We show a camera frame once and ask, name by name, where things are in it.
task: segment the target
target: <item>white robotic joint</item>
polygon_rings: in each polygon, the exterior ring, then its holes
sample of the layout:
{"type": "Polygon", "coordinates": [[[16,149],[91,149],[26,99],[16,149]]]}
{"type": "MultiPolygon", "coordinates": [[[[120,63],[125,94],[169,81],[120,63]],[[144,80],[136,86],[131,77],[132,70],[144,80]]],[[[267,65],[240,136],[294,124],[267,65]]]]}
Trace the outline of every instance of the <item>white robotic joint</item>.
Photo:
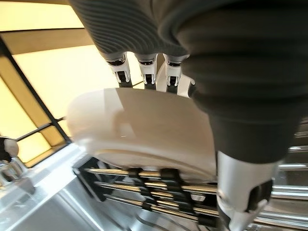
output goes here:
{"type": "Polygon", "coordinates": [[[231,231],[243,231],[269,202],[280,162],[254,164],[218,153],[219,215],[231,231]]]}
{"type": "Polygon", "coordinates": [[[138,60],[144,84],[155,84],[157,55],[151,60],[138,60]]]}
{"type": "Polygon", "coordinates": [[[130,81],[130,70],[126,53],[121,58],[106,61],[110,65],[118,83],[128,83],[130,81]]]}

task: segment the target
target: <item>window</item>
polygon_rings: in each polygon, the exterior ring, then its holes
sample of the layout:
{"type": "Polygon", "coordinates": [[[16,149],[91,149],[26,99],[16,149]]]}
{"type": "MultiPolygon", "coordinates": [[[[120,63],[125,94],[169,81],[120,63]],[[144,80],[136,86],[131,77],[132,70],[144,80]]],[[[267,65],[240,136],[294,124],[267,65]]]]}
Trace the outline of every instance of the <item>window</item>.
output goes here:
{"type": "MultiPolygon", "coordinates": [[[[0,21],[0,135],[19,140],[31,167],[70,143],[63,118],[75,97],[118,83],[70,6],[0,2],[0,21]]],[[[133,53],[128,62],[143,89],[133,53]]]]}

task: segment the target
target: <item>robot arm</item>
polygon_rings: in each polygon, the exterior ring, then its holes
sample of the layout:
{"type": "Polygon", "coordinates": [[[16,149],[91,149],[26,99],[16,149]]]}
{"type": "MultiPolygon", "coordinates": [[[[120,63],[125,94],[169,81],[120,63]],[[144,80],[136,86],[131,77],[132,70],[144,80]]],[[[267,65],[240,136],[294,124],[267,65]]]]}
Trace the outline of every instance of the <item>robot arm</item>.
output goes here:
{"type": "Polygon", "coordinates": [[[231,231],[243,230],[269,201],[277,165],[306,114],[308,3],[70,2],[104,57],[190,55],[181,68],[195,83],[192,99],[209,114],[219,214],[231,231]]]}

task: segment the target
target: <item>black plastic clip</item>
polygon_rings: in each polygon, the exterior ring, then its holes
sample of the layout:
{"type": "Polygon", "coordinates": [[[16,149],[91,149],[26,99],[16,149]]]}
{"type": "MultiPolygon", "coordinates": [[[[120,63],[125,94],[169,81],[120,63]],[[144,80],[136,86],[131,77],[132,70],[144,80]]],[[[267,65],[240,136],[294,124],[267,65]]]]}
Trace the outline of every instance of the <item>black plastic clip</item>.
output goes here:
{"type": "Polygon", "coordinates": [[[148,189],[148,187],[144,184],[145,178],[141,178],[139,176],[139,173],[142,171],[142,168],[129,168],[128,169],[128,176],[134,181],[134,185],[139,187],[140,194],[146,198],[152,199],[153,196],[151,194],[151,191],[148,189]]]}
{"type": "Polygon", "coordinates": [[[160,170],[160,178],[166,184],[168,193],[172,194],[173,201],[179,205],[179,210],[194,214],[194,201],[189,192],[183,191],[184,181],[181,179],[179,171],[175,168],[163,168],[160,170]]]}

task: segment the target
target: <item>yellow light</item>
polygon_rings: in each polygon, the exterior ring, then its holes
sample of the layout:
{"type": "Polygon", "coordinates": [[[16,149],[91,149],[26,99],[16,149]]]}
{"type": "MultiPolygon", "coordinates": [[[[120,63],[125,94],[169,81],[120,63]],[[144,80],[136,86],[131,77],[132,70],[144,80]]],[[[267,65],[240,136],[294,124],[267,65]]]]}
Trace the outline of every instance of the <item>yellow light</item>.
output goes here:
{"type": "MultiPolygon", "coordinates": [[[[14,59],[55,118],[65,116],[69,103],[82,93],[118,87],[94,45],[17,54],[14,59]]],[[[128,61],[132,84],[142,81],[131,52],[128,61]]]]}
{"type": "Polygon", "coordinates": [[[0,31],[83,27],[71,6],[47,3],[1,1],[0,22],[0,31]]]}
{"type": "MultiPolygon", "coordinates": [[[[32,130],[35,130],[36,126],[14,98],[2,78],[0,78],[0,92],[1,135],[16,139],[32,130]]],[[[18,156],[25,163],[51,148],[40,133],[18,142],[18,146],[18,156]]]]}

